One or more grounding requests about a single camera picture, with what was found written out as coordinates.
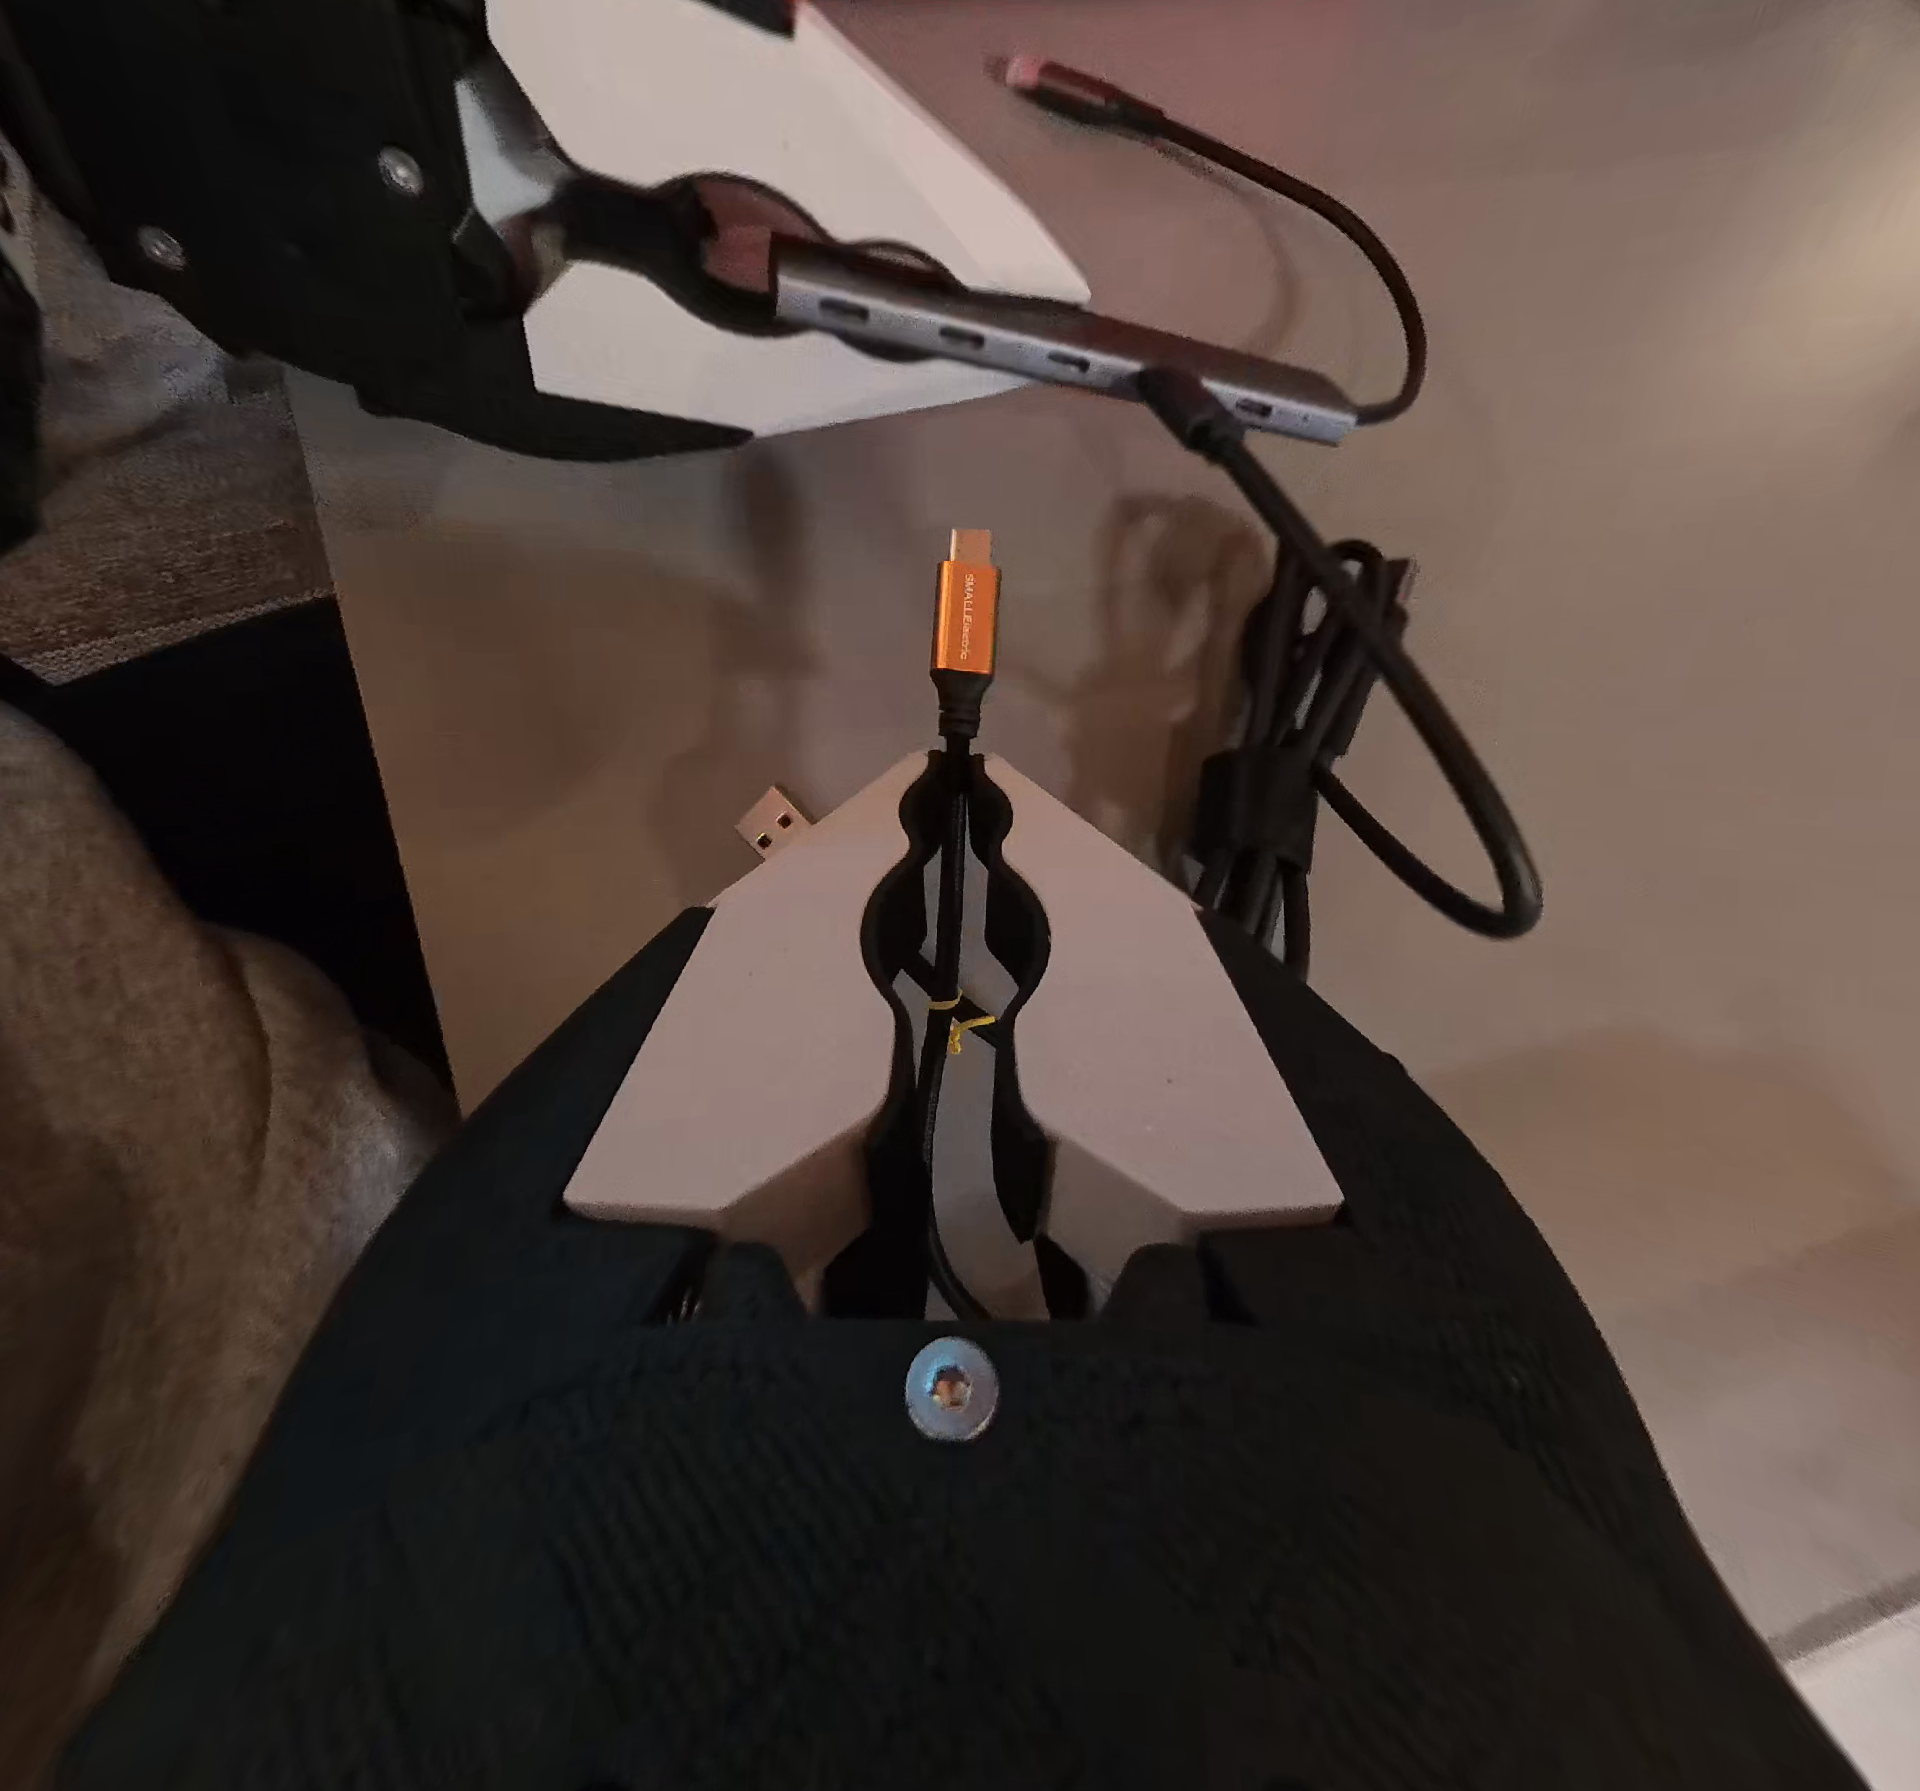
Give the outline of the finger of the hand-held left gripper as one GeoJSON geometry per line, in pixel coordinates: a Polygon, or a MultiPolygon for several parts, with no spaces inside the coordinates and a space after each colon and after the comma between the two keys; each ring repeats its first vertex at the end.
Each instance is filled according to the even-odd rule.
{"type": "Polygon", "coordinates": [[[825,334],[744,336],[655,282],[570,261],[523,319],[535,384],[576,401],[785,436],[1020,392],[946,361],[892,362],[825,334]]]}
{"type": "Polygon", "coordinates": [[[701,0],[486,0],[458,84],[486,221],[576,174],[656,191],[748,179],[843,242],[905,242],[971,288],[1087,303],[1039,215],[810,3],[792,31],[701,0]]]}

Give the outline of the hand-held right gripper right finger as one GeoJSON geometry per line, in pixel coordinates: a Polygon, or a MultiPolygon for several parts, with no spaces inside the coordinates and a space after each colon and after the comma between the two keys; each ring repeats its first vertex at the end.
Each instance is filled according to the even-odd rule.
{"type": "Polygon", "coordinates": [[[1044,1138],[1039,1232],[1100,1306],[1140,1249],[1326,1227],[1342,1189],[1198,913],[1004,757],[974,994],[1044,1138]]]}

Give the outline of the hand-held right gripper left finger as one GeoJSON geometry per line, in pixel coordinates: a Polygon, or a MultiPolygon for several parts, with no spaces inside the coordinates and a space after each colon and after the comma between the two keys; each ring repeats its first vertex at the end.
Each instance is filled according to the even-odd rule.
{"type": "Polygon", "coordinates": [[[564,1189],[579,1221],[772,1246],[829,1276],[872,1227],[867,1145],[900,1054],[862,922],[908,854],[913,751],[709,904],[564,1189]]]}

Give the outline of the black orange-plug cable yellow tie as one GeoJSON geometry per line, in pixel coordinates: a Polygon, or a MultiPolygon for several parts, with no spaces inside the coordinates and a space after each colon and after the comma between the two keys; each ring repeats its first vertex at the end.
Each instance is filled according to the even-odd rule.
{"type": "Polygon", "coordinates": [[[978,810],[972,743],[993,685],[1000,569],[993,533],[956,528],[939,566],[932,680],[940,748],[916,775],[896,771],[831,813],[807,857],[875,844],[854,870],[860,994],[887,1017],[887,1087],[875,1118],[851,1127],[841,1159],[858,1180],[858,1230],[836,1234],[823,1263],[825,1317],[927,1317],[935,1290],[957,1317],[987,1307],[952,1266],[939,1227],[934,1156],[946,1064],[972,1012],[963,990],[965,876],[978,810]]]}

